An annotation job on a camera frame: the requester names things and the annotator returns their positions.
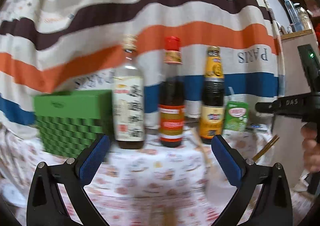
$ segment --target bottle with yellow label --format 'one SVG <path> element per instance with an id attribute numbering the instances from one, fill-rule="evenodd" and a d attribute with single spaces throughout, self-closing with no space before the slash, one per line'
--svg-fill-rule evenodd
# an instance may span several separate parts
<path id="1" fill-rule="evenodd" d="M 210 46 L 207 50 L 200 118 L 200 137 L 205 144 L 211 144 L 211 139 L 215 135 L 222 133 L 223 99 L 224 75 L 221 65 L 220 48 Z"/>

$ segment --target green basket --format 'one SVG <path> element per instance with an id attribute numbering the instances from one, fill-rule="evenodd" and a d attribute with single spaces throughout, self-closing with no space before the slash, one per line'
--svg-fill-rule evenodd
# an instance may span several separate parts
<path id="1" fill-rule="evenodd" d="M 111 90 L 39 95 L 34 107 L 46 152 L 76 158 L 103 134 L 113 137 Z"/>

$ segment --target bottle with white label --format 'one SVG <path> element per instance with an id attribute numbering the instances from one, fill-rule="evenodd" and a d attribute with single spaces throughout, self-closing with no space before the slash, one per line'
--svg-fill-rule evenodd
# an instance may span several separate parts
<path id="1" fill-rule="evenodd" d="M 113 121 L 115 137 L 123 149 L 140 149 L 144 143 L 143 76 L 132 60 L 137 54 L 137 38 L 125 35 L 124 65 L 115 70 Z"/>

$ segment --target gold bottle cap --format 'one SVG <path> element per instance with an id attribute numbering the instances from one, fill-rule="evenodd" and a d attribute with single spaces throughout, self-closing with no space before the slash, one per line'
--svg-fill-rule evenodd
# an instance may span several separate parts
<path id="1" fill-rule="evenodd" d="M 218 46 L 209 46 L 208 49 L 207 49 L 207 51 L 212 51 L 212 50 L 220 52 L 220 47 L 218 47 Z"/>
<path id="2" fill-rule="evenodd" d="M 137 49 L 137 37 L 130 34 L 125 34 L 123 38 L 122 48 L 128 50 Z"/>

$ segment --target blue gripper pad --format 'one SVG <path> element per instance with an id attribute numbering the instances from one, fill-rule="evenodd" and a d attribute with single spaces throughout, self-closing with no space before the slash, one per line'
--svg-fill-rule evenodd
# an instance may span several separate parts
<path id="1" fill-rule="evenodd" d="M 232 149 L 221 135 L 212 138 L 211 149 L 229 183 L 239 188 L 243 174 L 241 168 L 230 154 L 232 150 L 236 150 Z"/>
<path id="2" fill-rule="evenodd" d="M 109 148 L 109 137 L 104 135 L 80 167 L 79 179 L 82 186 L 91 183 Z"/>

